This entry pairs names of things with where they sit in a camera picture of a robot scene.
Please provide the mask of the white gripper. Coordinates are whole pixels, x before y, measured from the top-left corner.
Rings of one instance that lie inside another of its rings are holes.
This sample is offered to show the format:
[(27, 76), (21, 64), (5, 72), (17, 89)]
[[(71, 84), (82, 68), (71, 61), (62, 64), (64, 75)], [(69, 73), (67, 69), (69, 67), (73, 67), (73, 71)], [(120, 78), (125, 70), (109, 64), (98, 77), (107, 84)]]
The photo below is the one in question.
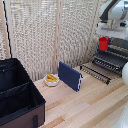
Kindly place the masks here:
[(109, 27), (106, 23), (100, 22), (96, 33), (98, 35), (108, 36), (108, 45), (111, 45), (111, 39), (109, 37), (128, 39), (128, 21), (116, 21), (113, 28)]

